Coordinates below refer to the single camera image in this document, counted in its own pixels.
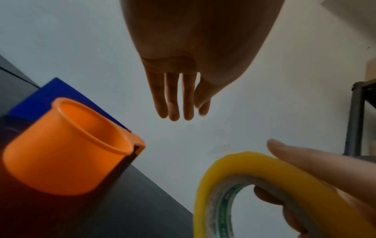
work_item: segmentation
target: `blue panel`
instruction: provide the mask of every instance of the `blue panel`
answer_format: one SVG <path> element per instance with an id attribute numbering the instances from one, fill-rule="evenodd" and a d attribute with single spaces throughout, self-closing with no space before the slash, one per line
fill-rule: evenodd
<path id="1" fill-rule="evenodd" d="M 51 103 L 56 98 L 69 98 L 80 102 L 118 124 L 122 128 L 127 129 L 120 122 L 98 107 L 95 103 L 90 101 L 87 97 L 58 78 L 54 78 L 44 87 L 30 95 L 16 107 L 10 110 L 8 115 L 23 118 L 31 122 L 36 122 L 51 109 Z"/>

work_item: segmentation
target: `orange cup holder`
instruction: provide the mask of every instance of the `orange cup holder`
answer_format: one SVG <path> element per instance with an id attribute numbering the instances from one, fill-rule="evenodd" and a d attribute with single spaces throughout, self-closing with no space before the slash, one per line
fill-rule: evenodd
<path id="1" fill-rule="evenodd" d="M 50 111 L 6 147 L 3 162 L 27 186 L 72 196 L 95 189 L 133 149 L 105 117 L 76 101 L 57 98 Z"/>

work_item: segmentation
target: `hand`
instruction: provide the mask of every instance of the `hand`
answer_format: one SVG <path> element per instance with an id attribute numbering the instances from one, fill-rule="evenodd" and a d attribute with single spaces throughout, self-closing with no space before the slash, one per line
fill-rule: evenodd
<path id="1" fill-rule="evenodd" d="M 288 146 L 276 140 L 268 141 L 268 149 L 278 159 L 321 180 L 376 226 L 376 164 L 314 149 Z M 255 187 L 254 192 L 263 201 L 283 205 L 282 201 L 259 187 Z M 301 233 L 301 238 L 310 237 L 285 207 L 283 215 L 286 222 Z"/>
<path id="2" fill-rule="evenodd" d="M 160 117 L 206 115 L 210 99 L 250 65 L 284 0 L 121 0 L 124 18 L 146 71 Z M 201 78 L 195 89 L 197 73 Z"/>

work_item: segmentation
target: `yellow tape roll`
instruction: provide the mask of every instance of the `yellow tape roll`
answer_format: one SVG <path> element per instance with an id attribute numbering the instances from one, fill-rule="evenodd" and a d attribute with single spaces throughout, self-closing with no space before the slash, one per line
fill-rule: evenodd
<path id="1" fill-rule="evenodd" d="M 197 189 L 195 238 L 231 238 L 231 205 L 245 186 L 255 184 L 294 213 L 312 238 L 375 238 L 376 229 L 353 207 L 313 176 L 281 160 L 243 152 L 215 162 Z"/>

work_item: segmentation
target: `yellow tape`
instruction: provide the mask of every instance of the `yellow tape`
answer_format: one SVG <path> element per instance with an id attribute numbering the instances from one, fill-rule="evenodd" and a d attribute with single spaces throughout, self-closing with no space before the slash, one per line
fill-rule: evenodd
<path id="1" fill-rule="evenodd" d="M 281 160 L 251 152 L 228 155 L 205 173 L 197 189 L 194 237 L 233 237 L 231 204 L 249 184 L 288 204 L 312 238 L 376 237 L 376 229 L 365 218 L 316 178 Z"/>

